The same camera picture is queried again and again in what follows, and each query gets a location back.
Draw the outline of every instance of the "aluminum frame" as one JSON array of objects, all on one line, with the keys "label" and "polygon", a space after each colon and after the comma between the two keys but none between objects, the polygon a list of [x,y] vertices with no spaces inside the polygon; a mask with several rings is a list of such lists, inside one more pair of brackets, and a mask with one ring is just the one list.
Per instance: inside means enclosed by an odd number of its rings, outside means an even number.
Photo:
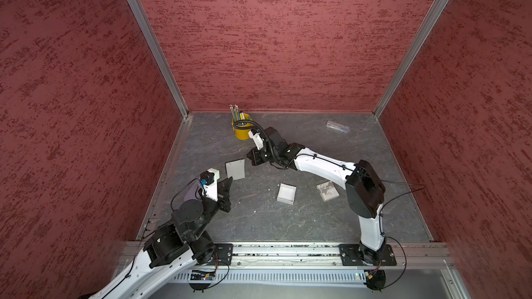
[{"label": "aluminum frame", "polygon": [[[343,266],[338,245],[341,242],[215,242],[233,244],[231,269],[367,269],[364,266]],[[406,254],[408,269],[454,270],[456,265],[445,243],[401,243]],[[392,246],[396,266],[386,269],[403,269],[405,258],[398,243]],[[135,256],[139,242],[128,242],[120,257],[117,271],[127,266]]]},{"label": "aluminum frame", "polygon": [[421,46],[429,36],[430,31],[436,24],[436,21],[438,21],[439,16],[442,14],[443,9],[445,8],[448,2],[449,0],[433,1],[432,5],[429,8],[429,11],[427,12],[427,15],[423,19],[423,22],[421,23],[421,26],[418,29],[418,32],[416,33],[416,36],[414,37],[412,43],[410,44],[410,47],[406,51],[403,60],[401,60],[401,63],[397,67],[397,70],[395,71],[392,80],[388,84],[388,87],[384,91],[384,94],[382,94],[382,97],[380,98],[379,102],[377,103],[377,106],[375,107],[375,110],[373,111],[374,115],[377,118],[382,115],[384,108],[386,108],[386,105],[388,105],[388,102],[392,98],[392,95],[399,86],[399,83],[401,83],[401,80],[406,74],[406,71],[409,69],[410,64],[414,61],[414,58],[416,57],[419,50],[421,49]]},{"label": "aluminum frame", "polygon": [[164,199],[167,195],[168,187],[173,175],[172,170],[177,169],[177,163],[179,162],[179,158],[183,152],[183,148],[185,147],[185,142],[190,132],[190,126],[192,125],[193,117],[194,115],[190,114],[187,118],[183,117],[183,120],[181,121],[179,130],[177,131],[176,139],[173,142],[172,149],[170,149],[167,161],[164,164],[163,171],[159,177],[158,185],[153,192],[150,205],[148,206],[148,210],[146,210],[146,214],[144,215],[142,226],[138,231],[137,240],[141,240],[144,236],[144,233],[147,231],[153,231],[157,227],[157,221],[159,220],[158,214],[162,210]]},{"label": "aluminum frame", "polygon": [[161,46],[159,45],[159,42],[157,41],[157,37],[153,32],[150,21],[146,16],[146,12],[144,11],[142,4],[140,3],[140,0],[127,1],[129,3],[129,7],[133,11],[133,15],[135,15],[137,23],[140,29],[142,30],[144,37],[146,38],[146,42],[150,46],[150,50],[152,50],[152,54],[155,57],[155,61],[157,62],[157,65],[159,66],[159,69],[163,74],[164,80],[168,84],[168,89],[172,93],[173,99],[175,100],[177,107],[181,112],[181,115],[183,116],[183,118],[187,118],[189,110],[187,108],[187,105],[185,104],[185,99],[183,98],[183,95],[181,94],[181,91],[177,86],[176,79],[174,79],[173,77],[172,70],[168,65],[168,62],[164,56]]}]

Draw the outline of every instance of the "metal extrusion bar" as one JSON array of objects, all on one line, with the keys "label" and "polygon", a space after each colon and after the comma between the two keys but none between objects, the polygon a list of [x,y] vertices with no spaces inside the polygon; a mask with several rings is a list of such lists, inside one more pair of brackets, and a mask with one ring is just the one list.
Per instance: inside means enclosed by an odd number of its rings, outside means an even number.
[{"label": "metal extrusion bar", "polygon": [[150,205],[144,216],[142,227],[137,234],[137,240],[140,240],[145,234],[150,233],[157,227],[157,221],[159,220],[158,216],[162,210],[163,202],[166,198],[168,186],[173,174],[170,173],[170,169],[177,168],[179,157],[181,156],[183,147],[185,146],[185,140],[190,131],[192,119],[193,115],[189,115],[188,118],[183,117],[181,126],[179,126],[179,130],[177,131],[176,139],[173,142],[172,149],[170,149],[167,161],[164,164],[158,185],[155,188],[155,192],[153,192],[152,200],[150,201]]},{"label": "metal extrusion bar", "polygon": [[170,66],[168,65],[168,62],[164,57],[163,50],[161,49],[161,46],[157,41],[157,37],[153,32],[152,26],[150,25],[150,21],[148,20],[148,17],[144,12],[140,0],[127,1],[129,3],[129,7],[133,11],[133,15],[135,15],[135,18],[137,20],[138,25],[140,26],[142,33],[144,34],[144,37],[146,38],[146,42],[150,46],[150,50],[152,50],[153,56],[155,57],[155,61],[157,62],[159,69],[161,70],[161,73],[163,74],[163,77],[166,83],[168,84],[168,88],[170,89],[170,92],[172,93],[172,96],[176,101],[177,107],[179,108],[181,115],[183,116],[183,118],[186,118],[188,116],[187,105],[185,104],[183,95],[181,95],[181,91],[179,90],[176,80],[173,77],[172,70],[170,70]]},{"label": "metal extrusion bar", "polygon": [[169,283],[208,283],[220,282],[233,284],[265,284],[293,286],[334,286],[366,288],[365,275],[357,270],[286,270],[286,269],[236,269],[231,267],[227,274],[225,266],[219,267],[213,280],[191,280],[191,269],[170,279]]},{"label": "metal extrusion bar", "polygon": [[[118,270],[131,262],[139,242],[128,242],[119,261]],[[364,269],[342,265],[339,242],[217,242],[233,244],[231,269]],[[391,244],[397,266],[404,268],[405,257],[397,243]],[[401,243],[408,269],[455,269],[454,260],[445,243]]]},{"label": "metal extrusion bar", "polygon": [[386,108],[386,105],[392,98],[393,93],[399,86],[399,83],[401,83],[401,80],[403,79],[404,75],[406,74],[406,71],[410,67],[410,64],[414,61],[414,58],[419,52],[419,49],[421,49],[421,46],[429,36],[430,31],[434,27],[436,21],[438,21],[439,16],[442,14],[443,9],[445,8],[448,2],[449,0],[433,1],[432,5],[429,8],[429,11],[427,12],[427,15],[425,16],[423,22],[421,23],[421,26],[418,29],[418,32],[416,33],[416,36],[414,37],[412,43],[410,44],[410,47],[406,51],[403,60],[401,60],[401,63],[397,67],[397,70],[395,71],[392,80],[388,84],[388,87],[384,91],[384,94],[380,98],[379,103],[377,103],[377,106],[373,111],[374,115],[377,118],[381,116],[382,112],[384,111],[384,108]]}]

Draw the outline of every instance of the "black mounting plate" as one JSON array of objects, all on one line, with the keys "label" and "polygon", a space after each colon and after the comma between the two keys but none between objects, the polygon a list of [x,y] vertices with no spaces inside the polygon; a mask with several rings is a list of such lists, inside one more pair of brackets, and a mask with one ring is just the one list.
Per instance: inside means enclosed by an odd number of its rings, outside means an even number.
[{"label": "black mounting plate", "polygon": [[[342,259],[342,265],[344,266],[364,266],[368,265],[362,261],[358,254],[356,253],[359,250],[358,244],[340,244],[340,258]],[[385,245],[382,250],[382,260],[380,263],[381,266],[393,267],[397,265],[395,260],[395,255],[392,251],[390,245]]]},{"label": "black mounting plate", "polygon": [[[216,245],[216,248],[212,255],[214,256],[215,253],[218,254],[218,261],[222,261],[222,262],[225,262],[231,265],[233,244],[217,244],[217,243],[214,243],[214,244]],[[214,265],[215,265],[214,259],[204,264],[204,266],[214,266]]]}]

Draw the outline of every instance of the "yellow pencil cup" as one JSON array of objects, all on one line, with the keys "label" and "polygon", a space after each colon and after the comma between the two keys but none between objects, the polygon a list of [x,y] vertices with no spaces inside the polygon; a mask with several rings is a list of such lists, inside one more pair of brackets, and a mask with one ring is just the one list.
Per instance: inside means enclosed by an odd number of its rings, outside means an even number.
[{"label": "yellow pencil cup", "polygon": [[[242,115],[244,115],[244,118],[246,120],[251,120],[251,117],[248,114],[242,114]],[[249,135],[247,134],[247,132],[249,132],[249,130],[236,130],[235,129],[235,118],[233,118],[233,120],[231,122],[231,126],[233,126],[233,130],[235,131],[235,135],[236,135],[237,139],[240,139],[240,140],[249,139]],[[242,127],[249,127],[249,126],[251,126],[251,124],[247,123],[247,124],[243,125]]]}]

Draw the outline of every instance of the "gray cardboard piece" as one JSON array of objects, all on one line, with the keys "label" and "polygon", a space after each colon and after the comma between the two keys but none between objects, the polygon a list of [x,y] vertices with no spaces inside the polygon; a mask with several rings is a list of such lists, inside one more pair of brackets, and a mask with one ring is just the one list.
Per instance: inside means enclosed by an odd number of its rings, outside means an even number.
[{"label": "gray cardboard piece", "polygon": [[239,159],[234,162],[226,163],[227,177],[233,177],[233,180],[245,178],[244,174],[244,160]]}]

